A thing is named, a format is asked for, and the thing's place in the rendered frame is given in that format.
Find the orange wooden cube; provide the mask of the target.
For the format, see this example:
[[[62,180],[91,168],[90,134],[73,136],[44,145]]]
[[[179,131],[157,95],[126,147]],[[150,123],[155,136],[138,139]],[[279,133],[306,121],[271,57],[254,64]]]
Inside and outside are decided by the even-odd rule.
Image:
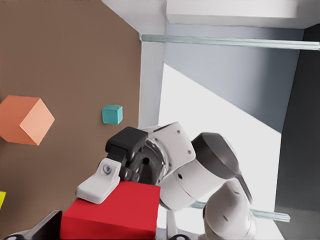
[[[0,137],[9,143],[38,146],[54,121],[39,97],[8,95],[0,103]]]

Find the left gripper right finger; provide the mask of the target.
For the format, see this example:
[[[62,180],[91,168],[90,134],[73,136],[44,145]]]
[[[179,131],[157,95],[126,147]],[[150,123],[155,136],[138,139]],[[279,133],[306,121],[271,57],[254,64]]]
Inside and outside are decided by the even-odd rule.
[[[167,236],[167,230],[164,228],[156,228],[156,240],[199,240],[198,235],[192,232],[184,231],[181,229],[177,230],[172,236]]]

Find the silver frame post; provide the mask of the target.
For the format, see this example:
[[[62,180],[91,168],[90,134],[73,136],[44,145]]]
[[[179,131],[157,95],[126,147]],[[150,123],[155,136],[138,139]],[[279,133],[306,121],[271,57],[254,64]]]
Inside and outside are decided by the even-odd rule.
[[[205,207],[205,205],[206,205],[206,202],[196,201],[191,205],[189,205],[188,207],[201,210]],[[287,213],[257,210],[253,208],[251,208],[250,210],[256,218],[273,220],[278,222],[285,222],[285,223],[289,223],[291,221],[291,217]]]
[[[139,35],[139,39],[142,42],[153,42],[153,43],[217,45],[217,46],[320,51],[320,41],[217,38],[217,37],[207,37],[207,36],[201,37],[201,36],[159,35],[159,34],[142,34],[142,33]]]

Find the blue wooden cube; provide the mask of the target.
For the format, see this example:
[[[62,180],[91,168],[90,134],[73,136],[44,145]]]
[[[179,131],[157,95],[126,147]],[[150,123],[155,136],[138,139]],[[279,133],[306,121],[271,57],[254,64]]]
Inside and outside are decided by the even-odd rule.
[[[108,104],[102,108],[101,115],[104,124],[118,125],[123,120],[123,106]]]

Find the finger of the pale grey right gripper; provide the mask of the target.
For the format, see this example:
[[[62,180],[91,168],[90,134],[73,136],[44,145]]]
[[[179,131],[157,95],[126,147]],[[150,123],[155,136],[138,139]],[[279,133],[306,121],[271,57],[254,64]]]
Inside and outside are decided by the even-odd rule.
[[[101,204],[118,186],[121,166],[118,161],[104,158],[96,172],[77,186],[75,196],[94,204]]]

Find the red wooden cube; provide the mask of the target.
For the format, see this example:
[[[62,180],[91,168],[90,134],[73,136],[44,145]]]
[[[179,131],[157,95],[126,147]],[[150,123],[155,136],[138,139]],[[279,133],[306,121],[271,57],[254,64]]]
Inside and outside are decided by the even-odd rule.
[[[122,181],[101,204],[76,199],[63,213],[62,240],[153,240],[160,187]]]

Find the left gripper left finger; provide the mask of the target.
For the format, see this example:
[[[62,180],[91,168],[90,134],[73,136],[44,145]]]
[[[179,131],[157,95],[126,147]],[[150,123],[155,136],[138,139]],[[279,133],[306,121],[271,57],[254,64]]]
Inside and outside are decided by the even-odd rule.
[[[6,236],[3,240],[60,240],[63,212],[54,210],[33,228]]]

